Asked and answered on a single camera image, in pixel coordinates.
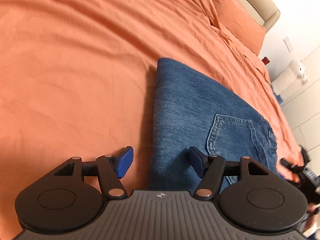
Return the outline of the blue denim jeans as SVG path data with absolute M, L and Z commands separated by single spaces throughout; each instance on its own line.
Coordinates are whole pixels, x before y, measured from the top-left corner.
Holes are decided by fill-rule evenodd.
M 157 62 L 150 189 L 193 192 L 200 178 L 188 160 L 249 156 L 276 171 L 276 136 L 269 122 L 231 90 L 172 59 Z

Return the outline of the white nightstand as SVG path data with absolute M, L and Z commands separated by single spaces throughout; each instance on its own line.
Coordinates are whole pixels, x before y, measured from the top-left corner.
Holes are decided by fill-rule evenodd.
M 308 81 L 289 88 L 281 109 L 296 141 L 305 147 L 313 162 L 319 161 L 319 48 L 303 60 Z

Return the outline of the white plush toy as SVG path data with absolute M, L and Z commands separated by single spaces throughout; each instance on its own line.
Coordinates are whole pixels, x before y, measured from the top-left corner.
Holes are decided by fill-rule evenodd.
M 291 71 L 292 75 L 297 79 L 300 79 L 301 83 L 304 85 L 308 82 L 308 78 L 305 74 L 306 68 L 304 65 L 298 60 L 292 60 L 289 65 L 289 70 Z

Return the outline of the orange duvet cover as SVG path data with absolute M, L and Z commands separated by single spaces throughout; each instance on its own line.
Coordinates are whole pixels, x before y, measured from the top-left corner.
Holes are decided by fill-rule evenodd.
M 147 186 L 161 57 L 238 94 L 271 124 L 278 157 L 302 162 L 267 68 L 213 0 L 1 0 L 1 239 L 21 231 L 17 195 L 71 156 L 130 145 L 124 186 Z

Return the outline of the dark red box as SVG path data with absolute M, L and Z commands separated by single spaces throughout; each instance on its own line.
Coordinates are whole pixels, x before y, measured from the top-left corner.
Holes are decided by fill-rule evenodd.
M 262 62 L 264 63 L 264 65 L 267 65 L 267 64 L 270 63 L 270 60 L 269 60 L 267 57 L 264 57 L 264 58 L 262 59 Z

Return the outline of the orange pillow with logo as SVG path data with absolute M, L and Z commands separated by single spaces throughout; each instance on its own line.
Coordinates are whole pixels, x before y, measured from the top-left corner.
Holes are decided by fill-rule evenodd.
M 258 55 L 266 34 L 240 0 L 213 0 L 219 22 L 244 46 Z

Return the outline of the white wall socket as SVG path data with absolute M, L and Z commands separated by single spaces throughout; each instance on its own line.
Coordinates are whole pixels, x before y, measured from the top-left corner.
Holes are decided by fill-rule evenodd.
M 283 39 L 283 41 L 284 41 L 285 46 L 287 47 L 288 51 L 289 51 L 289 52 L 292 52 L 292 51 L 293 51 L 293 45 L 292 45 L 289 37 L 288 37 L 288 36 L 285 37 L 285 38 Z

